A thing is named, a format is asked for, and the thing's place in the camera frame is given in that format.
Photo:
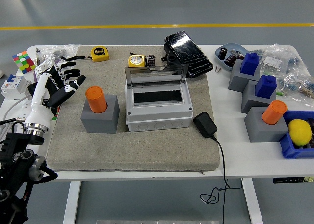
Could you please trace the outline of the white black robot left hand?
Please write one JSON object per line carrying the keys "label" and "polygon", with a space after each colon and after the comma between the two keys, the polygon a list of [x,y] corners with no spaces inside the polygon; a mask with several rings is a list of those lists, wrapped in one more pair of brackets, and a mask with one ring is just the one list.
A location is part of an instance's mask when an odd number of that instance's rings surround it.
{"label": "white black robot left hand", "polygon": [[31,113],[25,120],[27,134],[44,133],[49,130],[57,108],[72,97],[86,77],[75,62],[60,62],[43,71],[36,83],[30,86]]}

